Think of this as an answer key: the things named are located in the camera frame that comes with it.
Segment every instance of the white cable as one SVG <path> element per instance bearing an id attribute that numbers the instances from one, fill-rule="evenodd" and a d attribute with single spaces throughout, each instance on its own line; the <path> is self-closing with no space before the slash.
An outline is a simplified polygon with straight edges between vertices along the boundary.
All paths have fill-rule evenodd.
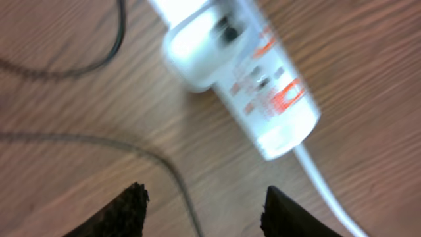
<path id="1" fill-rule="evenodd" d="M 310 154 L 305 149 L 305 146 L 303 144 L 299 144 L 294 148 L 294 154 L 301 163 L 301 166 L 303 166 L 314 187 L 316 187 L 318 193 L 322 196 L 330 210 L 335 214 L 345 228 L 356 237 L 368 237 L 358 224 L 348 216 L 341 204 L 339 204 L 336 200 L 334 194 L 329 189 L 329 186 L 326 184 L 326 181 L 324 181 L 322 175 L 311 159 Z"/>

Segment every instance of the wooden table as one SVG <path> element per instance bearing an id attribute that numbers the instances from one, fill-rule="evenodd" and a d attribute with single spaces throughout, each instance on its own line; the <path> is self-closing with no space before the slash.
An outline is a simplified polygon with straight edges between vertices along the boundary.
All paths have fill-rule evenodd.
<path id="1" fill-rule="evenodd" d="M 421 227 L 421 1 L 260 1 L 320 105 L 306 140 L 332 190 L 372 236 Z M 0 57 L 60 70 L 103 56 L 115 2 L 0 2 Z M 189 186 L 206 236 L 262 236 L 273 184 L 348 236 L 292 154 L 265 162 L 211 91 L 191 94 L 162 62 L 166 26 L 128 1 L 117 58 L 78 80 L 0 71 L 0 130 L 95 134 L 166 154 Z M 145 236 L 193 236 L 174 182 L 133 155 L 90 145 L 0 144 L 0 236 L 60 236 L 132 182 L 151 202 Z"/>

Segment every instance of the brown wooden surface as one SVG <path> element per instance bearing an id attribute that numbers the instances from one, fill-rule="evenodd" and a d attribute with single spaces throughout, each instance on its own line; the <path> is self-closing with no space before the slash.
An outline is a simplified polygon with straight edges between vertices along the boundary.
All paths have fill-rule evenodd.
<path id="1" fill-rule="evenodd" d="M 421 227 L 421 1 L 260 2 L 320 105 L 309 151 L 373 236 Z M 113 0 L 1 0 L 0 57 L 66 69 L 102 56 Z M 128 34 L 106 68 L 65 82 L 0 71 L 0 130 L 108 136 L 165 153 L 191 190 L 206 236 L 262 236 L 276 185 L 348 236 L 292 154 L 264 162 L 213 92 L 190 94 L 162 63 L 165 25 L 128 1 Z M 0 144 L 0 236 L 60 236 L 132 182 L 151 198 L 145 236 L 193 236 L 168 175 L 147 161 L 75 144 Z"/>

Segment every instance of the cable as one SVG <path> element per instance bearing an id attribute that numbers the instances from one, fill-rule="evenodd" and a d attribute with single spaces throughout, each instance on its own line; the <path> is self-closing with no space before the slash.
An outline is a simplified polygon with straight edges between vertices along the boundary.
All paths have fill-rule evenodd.
<path id="1" fill-rule="evenodd" d="M 83 144 L 99 145 L 107 148 L 113 148 L 120 151 L 130 152 L 137 155 L 141 159 L 146 157 L 152 161 L 156 161 L 162 165 L 172 175 L 176 181 L 178 188 L 183 196 L 184 204 L 189 211 L 191 223 L 195 229 L 197 237 L 203 237 L 203 231 L 199 222 L 199 218 L 194 209 L 193 202 L 190 198 L 187 186 L 178 172 L 177 168 L 167 159 L 154 154 L 150 151 L 142 149 L 138 146 L 113 140 L 109 138 L 101 138 L 97 136 L 80 135 L 80 134 L 45 134 L 45 133 L 14 133 L 0 132 L 0 142 L 74 142 Z"/>
<path id="2" fill-rule="evenodd" d="M 112 46 L 111 50 L 103 59 L 100 59 L 88 66 L 83 68 L 77 69 L 70 69 L 63 72 L 49 72 L 45 70 L 38 70 L 32 68 L 26 68 L 24 66 L 20 66 L 9 62 L 8 60 L 0 59 L 0 69 L 19 74 L 23 77 L 27 78 L 55 78 L 55 79 L 63 79 L 69 77 L 79 77 L 86 73 L 92 72 L 102 66 L 108 64 L 118 53 L 123 44 L 124 35 L 126 33 L 126 3 L 125 0 L 117 0 L 118 5 L 118 12 L 119 12 L 119 27 L 117 32 L 117 37 Z"/>
<path id="3" fill-rule="evenodd" d="M 320 174 L 310 154 L 305 149 L 303 144 L 299 144 L 294 148 L 294 154 L 298 158 L 304 171 L 309 176 L 314 187 L 316 187 L 318 193 L 322 196 L 330 210 L 335 214 L 339 221 L 345 226 L 345 228 L 356 237 L 368 237 L 368 235 L 355 223 L 352 218 L 348 216 L 341 204 L 336 200 L 334 194 L 329 189 L 329 186 L 324 181 L 323 176 Z"/>

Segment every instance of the black wire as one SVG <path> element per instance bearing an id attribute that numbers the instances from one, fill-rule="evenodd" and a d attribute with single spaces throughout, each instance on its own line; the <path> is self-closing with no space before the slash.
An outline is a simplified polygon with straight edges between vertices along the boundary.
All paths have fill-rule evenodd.
<path id="1" fill-rule="evenodd" d="M 195 229 L 197 237 L 203 237 L 203 231 L 199 222 L 199 218 L 194 209 L 193 202 L 190 198 L 187 186 L 178 172 L 177 168 L 167 159 L 154 154 L 150 151 L 142 149 L 136 145 L 126 142 L 113 140 L 109 138 L 101 138 L 97 136 L 81 135 L 81 134 L 45 134 L 45 133 L 14 133 L 14 132 L 0 132 L 0 142 L 76 142 L 83 144 L 100 145 L 107 148 L 118 149 L 134 153 L 137 158 L 142 159 L 146 157 L 152 161 L 156 161 L 162 165 L 172 175 L 176 181 L 178 188 L 183 196 L 184 203 L 189 211 L 191 222 Z"/>
<path id="2" fill-rule="evenodd" d="M 63 72 L 49 72 L 46 70 L 26 68 L 25 66 L 14 64 L 8 60 L 0 59 L 0 69 L 9 71 L 15 74 L 19 74 L 27 78 L 62 79 L 62 78 L 69 78 L 69 77 L 77 78 L 86 73 L 89 73 L 98 68 L 101 68 L 102 66 L 105 66 L 116 56 L 116 54 L 118 53 L 118 50 L 120 50 L 121 45 L 123 44 L 124 35 L 126 33 L 126 2 L 125 0 L 117 0 L 117 5 L 118 5 L 118 12 L 119 12 L 119 19 L 120 19 L 117 37 L 110 52 L 103 59 L 100 59 L 83 68 L 70 69 Z"/>

